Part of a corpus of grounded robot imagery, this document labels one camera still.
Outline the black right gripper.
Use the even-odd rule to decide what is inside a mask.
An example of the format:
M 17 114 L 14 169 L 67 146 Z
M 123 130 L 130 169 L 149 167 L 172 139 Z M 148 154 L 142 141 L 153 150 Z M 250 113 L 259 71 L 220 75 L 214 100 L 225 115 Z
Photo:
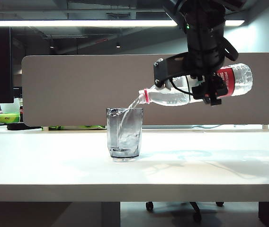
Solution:
M 183 75 L 199 77 L 214 73 L 222 67 L 225 57 L 232 61 L 237 60 L 239 53 L 234 46 L 226 38 L 223 38 L 222 43 L 223 46 L 210 49 L 188 46 L 188 52 L 183 61 Z M 202 100 L 207 105 L 215 106 L 222 104 L 219 97 L 227 95 L 228 88 L 222 79 L 209 79 L 192 87 L 192 93 L 195 100 Z

